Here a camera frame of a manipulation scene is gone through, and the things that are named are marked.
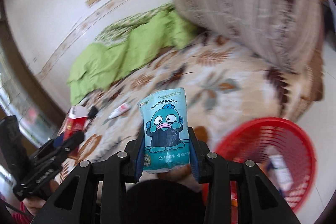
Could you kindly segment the red sleeve forearm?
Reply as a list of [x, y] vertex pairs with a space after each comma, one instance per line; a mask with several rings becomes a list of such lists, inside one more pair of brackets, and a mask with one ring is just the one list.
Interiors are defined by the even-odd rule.
[[15, 223], [17, 224], [30, 224], [31, 221], [34, 219], [34, 216], [28, 211], [28, 209], [25, 207], [25, 204], [23, 202], [20, 203], [19, 207], [20, 211], [23, 211], [25, 214], [22, 213], [13, 213], [12, 217]]

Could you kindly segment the left hand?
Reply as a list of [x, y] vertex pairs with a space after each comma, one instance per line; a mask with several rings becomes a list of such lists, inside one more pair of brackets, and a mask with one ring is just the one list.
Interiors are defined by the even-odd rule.
[[[55, 192], [55, 190], [58, 188], [59, 184], [55, 180], [50, 181], [50, 190], [51, 192]], [[39, 197], [28, 197], [25, 198], [23, 201], [24, 206], [26, 209], [34, 216], [36, 217], [42, 207], [45, 205], [46, 201], [39, 198]]]

